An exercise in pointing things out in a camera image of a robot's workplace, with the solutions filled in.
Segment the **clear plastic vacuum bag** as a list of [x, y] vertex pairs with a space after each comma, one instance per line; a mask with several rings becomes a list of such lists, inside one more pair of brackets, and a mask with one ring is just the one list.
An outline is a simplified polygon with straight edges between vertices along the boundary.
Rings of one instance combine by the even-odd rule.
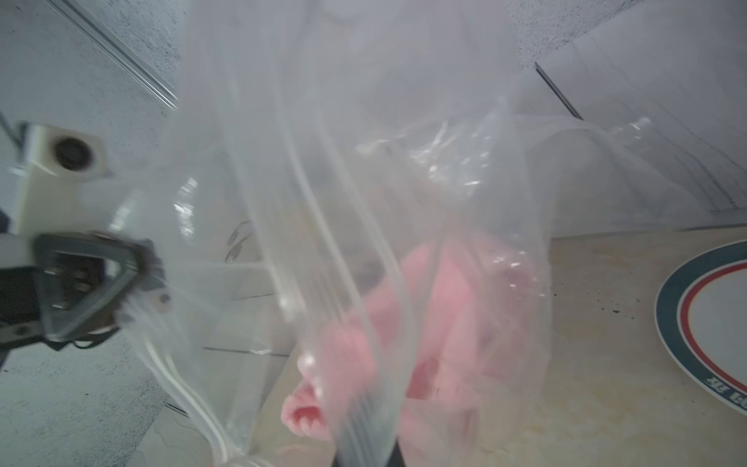
[[[148, 239], [165, 313], [119, 320], [215, 466], [456, 466], [536, 404], [551, 357], [549, 243], [682, 229], [705, 214], [599, 126], [517, 112], [501, 1], [195, 1], [178, 106], [111, 228]], [[487, 235], [537, 285], [527, 360], [472, 416], [406, 403], [430, 284], [400, 264], [423, 243]], [[381, 342], [364, 297], [389, 278], [401, 315]], [[348, 404], [324, 331], [363, 325], [373, 372]], [[307, 352], [331, 441], [293, 434], [285, 399]]]

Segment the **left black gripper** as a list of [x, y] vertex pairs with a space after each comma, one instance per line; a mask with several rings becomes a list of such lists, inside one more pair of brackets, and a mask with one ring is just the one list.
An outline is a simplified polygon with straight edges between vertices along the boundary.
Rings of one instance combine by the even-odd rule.
[[103, 232], [1, 235], [1, 365], [31, 344], [103, 344], [127, 304], [169, 311], [165, 267], [148, 239]]

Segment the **pink fluffy towel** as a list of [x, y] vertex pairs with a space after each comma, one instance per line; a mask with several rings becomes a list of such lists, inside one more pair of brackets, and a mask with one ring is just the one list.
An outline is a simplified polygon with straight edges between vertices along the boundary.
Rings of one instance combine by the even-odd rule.
[[[466, 241], [452, 237], [423, 243], [400, 267], [410, 293], [430, 284], [405, 402], [472, 416], [482, 401], [479, 393], [509, 381], [534, 341], [530, 321], [537, 280], [525, 252], [476, 233]], [[364, 305], [373, 330], [389, 346], [401, 320], [392, 280], [381, 280], [365, 295]], [[330, 377], [333, 389], [344, 396], [336, 401], [344, 405], [359, 389], [369, 388], [374, 372], [359, 321], [349, 317], [323, 335], [322, 356], [347, 359]], [[302, 381], [283, 402], [280, 418], [297, 436], [331, 441], [323, 387], [312, 380], [311, 355], [302, 353], [297, 364]]]

